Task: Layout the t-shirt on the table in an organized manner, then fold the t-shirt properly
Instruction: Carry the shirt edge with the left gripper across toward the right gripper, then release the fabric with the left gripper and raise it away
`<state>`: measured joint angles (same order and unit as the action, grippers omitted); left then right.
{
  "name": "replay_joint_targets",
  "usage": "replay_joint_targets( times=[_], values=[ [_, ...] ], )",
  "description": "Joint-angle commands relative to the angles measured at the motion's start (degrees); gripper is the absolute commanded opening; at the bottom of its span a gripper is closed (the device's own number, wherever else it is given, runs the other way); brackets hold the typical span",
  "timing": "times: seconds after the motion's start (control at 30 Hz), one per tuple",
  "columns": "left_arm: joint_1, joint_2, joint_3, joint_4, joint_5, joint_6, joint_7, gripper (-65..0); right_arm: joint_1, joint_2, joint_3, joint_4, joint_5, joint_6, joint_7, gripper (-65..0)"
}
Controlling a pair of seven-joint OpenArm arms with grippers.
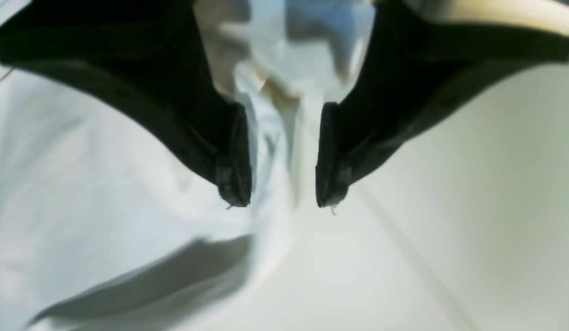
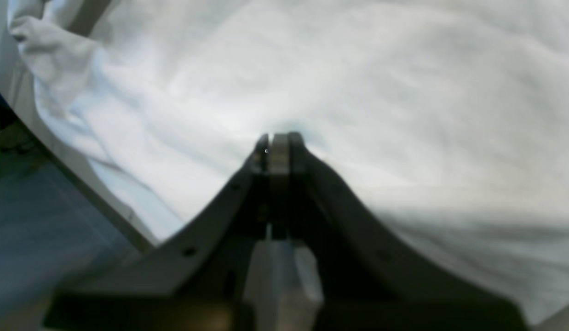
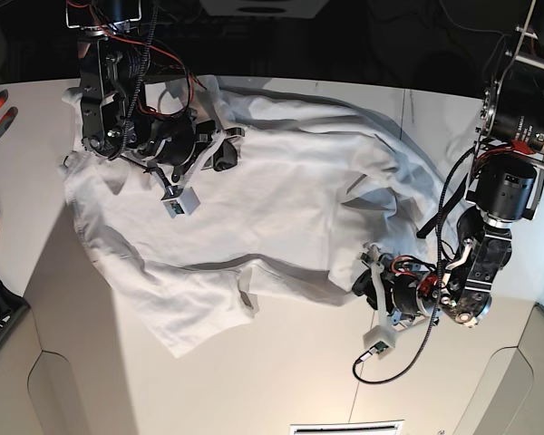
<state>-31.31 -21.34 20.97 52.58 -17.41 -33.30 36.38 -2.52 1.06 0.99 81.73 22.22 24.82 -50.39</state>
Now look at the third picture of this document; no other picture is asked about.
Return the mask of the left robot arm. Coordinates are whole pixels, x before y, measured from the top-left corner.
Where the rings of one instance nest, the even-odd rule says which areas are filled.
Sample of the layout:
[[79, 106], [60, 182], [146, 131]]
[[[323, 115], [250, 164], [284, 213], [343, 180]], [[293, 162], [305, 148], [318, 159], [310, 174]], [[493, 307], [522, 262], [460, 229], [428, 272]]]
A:
[[428, 263], [372, 246], [362, 256], [366, 269], [353, 290], [378, 316], [364, 335], [368, 355], [393, 349], [403, 329], [435, 325], [441, 315], [473, 327], [491, 307], [493, 281], [511, 256], [511, 226], [534, 218], [544, 189], [544, 1], [530, 4], [498, 61], [465, 159], [469, 172], [454, 192], [442, 193], [436, 215], [417, 234], [441, 234], [466, 201], [453, 255]]

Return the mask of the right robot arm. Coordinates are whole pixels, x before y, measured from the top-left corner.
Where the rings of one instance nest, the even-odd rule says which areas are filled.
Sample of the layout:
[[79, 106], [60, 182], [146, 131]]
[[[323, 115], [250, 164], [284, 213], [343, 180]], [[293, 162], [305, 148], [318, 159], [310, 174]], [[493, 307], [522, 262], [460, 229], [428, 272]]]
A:
[[[241, 128], [222, 130], [198, 122], [191, 109], [205, 86], [187, 65], [155, 38], [160, 11], [153, 2], [147, 29], [140, 29], [139, 1], [68, 1], [66, 24], [78, 41], [83, 147], [108, 160], [124, 160], [156, 177], [166, 199], [179, 197], [196, 169], [216, 172], [238, 164]], [[148, 104], [145, 86], [166, 70], [179, 73], [184, 101], [175, 111]]]

